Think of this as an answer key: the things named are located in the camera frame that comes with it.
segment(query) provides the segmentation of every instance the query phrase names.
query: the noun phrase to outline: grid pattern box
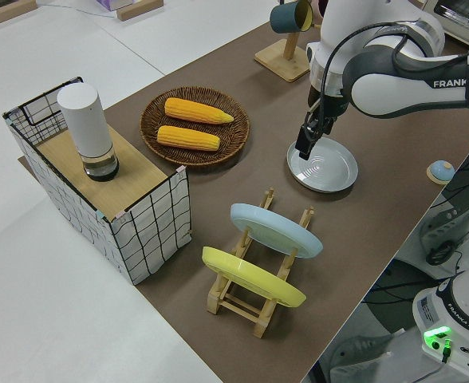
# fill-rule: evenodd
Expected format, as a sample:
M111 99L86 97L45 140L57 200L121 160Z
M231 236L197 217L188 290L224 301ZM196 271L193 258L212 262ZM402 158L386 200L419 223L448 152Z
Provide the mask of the grid pattern box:
M4 113L30 168L61 214L132 284L155 273L191 241L188 175L185 167L107 219L37 149L67 129L57 104L59 90L76 77Z

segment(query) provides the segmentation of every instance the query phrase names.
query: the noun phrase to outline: green light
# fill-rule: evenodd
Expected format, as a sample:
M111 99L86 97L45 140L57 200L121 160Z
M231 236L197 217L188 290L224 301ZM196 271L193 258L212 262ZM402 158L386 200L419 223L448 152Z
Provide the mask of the green light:
M442 326L439 327L438 329L433 329L433 330L428 330L424 332L424 337L429 338L429 337L435 337L438 334L446 334L451 332L451 328L447 326Z
M424 331L424 341L429 347L433 348L432 343L436 338L443 338L450 332L451 328L447 326L441 326L433 330ZM451 347L451 341L449 339L446 339L445 346Z

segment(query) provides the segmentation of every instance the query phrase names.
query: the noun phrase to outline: toaster oven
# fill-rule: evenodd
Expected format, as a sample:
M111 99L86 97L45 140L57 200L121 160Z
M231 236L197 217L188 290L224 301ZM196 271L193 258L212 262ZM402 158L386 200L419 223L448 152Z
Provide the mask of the toaster oven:
M469 45L469 0L426 0L423 9L440 21L446 34Z

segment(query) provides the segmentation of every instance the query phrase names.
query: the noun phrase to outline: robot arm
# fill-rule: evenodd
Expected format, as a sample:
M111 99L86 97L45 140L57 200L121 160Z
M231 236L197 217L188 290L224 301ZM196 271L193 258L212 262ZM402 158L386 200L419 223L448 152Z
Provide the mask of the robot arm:
M469 53L439 56L438 21L408 0L330 0L310 57L310 110L296 149L308 159L348 103L391 118L424 109L469 108Z
M469 270L419 292L412 310L423 351L440 361L449 341L449 365L469 377Z

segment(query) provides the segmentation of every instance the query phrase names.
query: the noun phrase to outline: wooden mug holder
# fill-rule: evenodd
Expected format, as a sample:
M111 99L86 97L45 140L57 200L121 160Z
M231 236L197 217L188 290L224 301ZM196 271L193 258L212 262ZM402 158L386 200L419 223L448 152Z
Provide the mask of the wooden mug holder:
M297 80L309 72L309 60L305 50L297 47L300 32L288 34L286 39L257 52L254 59L288 82Z

